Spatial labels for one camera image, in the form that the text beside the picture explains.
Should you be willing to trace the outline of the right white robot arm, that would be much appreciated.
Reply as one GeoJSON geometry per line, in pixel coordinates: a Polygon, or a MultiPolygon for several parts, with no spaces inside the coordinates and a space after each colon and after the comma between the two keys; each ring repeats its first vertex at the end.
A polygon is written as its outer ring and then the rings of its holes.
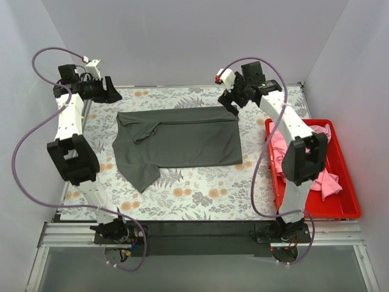
{"type": "Polygon", "coordinates": [[[265,62],[247,57],[240,72],[229,65],[220,69],[215,82],[225,90],[218,101],[237,116],[249,102],[264,111],[274,123],[267,143],[279,131],[286,142],[286,154],[281,162],[286,188],[283,202],[275,215],[260,214],[267,218],[263,227],[255,229],[257,240],[288,242],[304,231],[305,207],[309,191],[326,165],[328,138],[307,126],[288,104],[287,86],[282,76],[267,80],[261,65],[265,62]]]}

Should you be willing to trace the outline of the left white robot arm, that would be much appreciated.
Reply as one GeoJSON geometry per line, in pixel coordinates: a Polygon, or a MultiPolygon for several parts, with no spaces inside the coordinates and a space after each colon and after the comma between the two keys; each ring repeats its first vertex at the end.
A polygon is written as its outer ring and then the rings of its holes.
{"type": "Polygon", "coordinates": [[[48,143],[47,150],[61,177],[96,207],[97,225],[91,229],[107,240],[123,243],[129,237],[129,228],[107,197],[98,178],[98,158],[83,136],[84,101],[114,103],[122,99],[111,78],[101,76],[100,63],[86,62],[81,74],[74,64],[59,66],[61,78],[54,85],[53,94],[61,113],[55,139],[48,143]]]}

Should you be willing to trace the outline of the dark grey t shirt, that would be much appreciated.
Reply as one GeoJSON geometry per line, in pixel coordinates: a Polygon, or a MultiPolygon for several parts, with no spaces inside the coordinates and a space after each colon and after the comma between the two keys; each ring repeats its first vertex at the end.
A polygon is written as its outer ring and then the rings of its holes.
{"type": "Polygon", "coordinates": [[[222,106],[119,112],[116,121],[117,169],[139,192],[160,177],[161,168],[243,161],[238,117],[222,106]]]}

